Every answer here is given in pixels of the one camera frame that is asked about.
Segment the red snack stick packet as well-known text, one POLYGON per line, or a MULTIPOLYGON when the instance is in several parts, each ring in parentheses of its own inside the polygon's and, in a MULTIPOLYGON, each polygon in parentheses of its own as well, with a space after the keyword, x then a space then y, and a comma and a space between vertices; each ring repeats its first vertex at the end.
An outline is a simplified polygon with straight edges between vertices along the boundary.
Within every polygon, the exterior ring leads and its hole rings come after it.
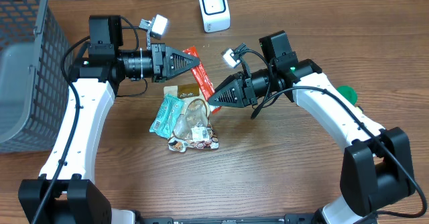
MULTIPOLYGON (((199 55, 195 46, 192 46, 190 48, 183 50, 183 53, 189 54, 199 59, 199 55)), ((215 88, 211 80, 209 79, 206 70, 204 69, 202 60, 200 60, 200 63, 198 66, 195 66, 194 68, 191 69, 191 73, 194 76, 197 84, 199 85, 199 88, 205 100, 208 102, 208 99, 215 93, 215 88)), ((214 114, 218 113, 221 110, 221 107, 219 106, 209 105, 209 107, 210 107, 210 111, 214 114)))

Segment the teal Kleenex tissue pack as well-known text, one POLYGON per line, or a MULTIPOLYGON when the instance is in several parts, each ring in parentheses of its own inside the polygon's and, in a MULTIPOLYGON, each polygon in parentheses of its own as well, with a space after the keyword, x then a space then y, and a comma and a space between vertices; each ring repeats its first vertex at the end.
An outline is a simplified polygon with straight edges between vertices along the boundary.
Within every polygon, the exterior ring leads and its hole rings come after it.
POLYGON ((170 94, 165 95, 149 131, 168 139, 174 130, 183 106, 183 100, 170 94))

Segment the brown snack pouch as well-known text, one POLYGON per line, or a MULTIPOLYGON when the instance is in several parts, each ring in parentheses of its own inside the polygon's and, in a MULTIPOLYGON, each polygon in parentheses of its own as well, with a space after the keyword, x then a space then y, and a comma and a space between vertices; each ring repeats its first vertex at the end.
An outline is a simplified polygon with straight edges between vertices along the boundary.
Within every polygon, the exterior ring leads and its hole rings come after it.
POLYGON ((187 149, 217 150, 219 139, 209 116, 211 108, 197 83, 164 87, 164 94, 178 97, 184 102, 171 136, 168 148, 174 152, 187 149))

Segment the green lid jar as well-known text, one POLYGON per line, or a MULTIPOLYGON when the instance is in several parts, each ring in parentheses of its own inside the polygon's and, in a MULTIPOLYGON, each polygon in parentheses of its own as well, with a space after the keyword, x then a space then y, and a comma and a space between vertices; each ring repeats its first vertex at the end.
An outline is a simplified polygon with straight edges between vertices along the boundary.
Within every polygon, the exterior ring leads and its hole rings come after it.
POLYGON ((355 105, 358 101, 358 94, 354 88, 350 86, 339 86, 337 91, 352 105, 355 105))

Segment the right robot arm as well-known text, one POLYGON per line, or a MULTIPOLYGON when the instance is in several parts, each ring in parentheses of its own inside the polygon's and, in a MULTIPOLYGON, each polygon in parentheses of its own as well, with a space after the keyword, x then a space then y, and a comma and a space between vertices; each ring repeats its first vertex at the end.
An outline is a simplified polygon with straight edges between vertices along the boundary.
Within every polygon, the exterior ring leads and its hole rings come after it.
POLYGON ((256 113, 280 96, 305 109, 343 153, 340 197, 305 215, 309 223, 376 223, 392 205, 418 192, 410 141, 398 127, 386 129, 342 96, 312 60, 298 60, 285 32, 260 39, 258 56, 265 68, 252 72, 245 44, 223 52, 223 60, 242 71, 228 76, 209 103, 220 107, 252 106, 256 113))

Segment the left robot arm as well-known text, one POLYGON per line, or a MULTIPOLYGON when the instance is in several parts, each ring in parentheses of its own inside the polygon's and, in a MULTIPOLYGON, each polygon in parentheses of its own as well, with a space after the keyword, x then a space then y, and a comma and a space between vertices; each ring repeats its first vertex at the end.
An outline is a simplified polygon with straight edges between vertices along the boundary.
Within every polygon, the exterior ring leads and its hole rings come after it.
POLYGON ((168 21, 142 20, 146 49, 123 49, 120 15, 93 15, 89 35, 70 47, 76 58, 62 67, 68 103, 56 142, 36 179, 23 180, 18 198, 30 223, 138 223, 137 211, 114 209, 95 186, 95 160, 107 114, 120 83, 164 82, 199 65, 197 57, 160 42, 168 21))

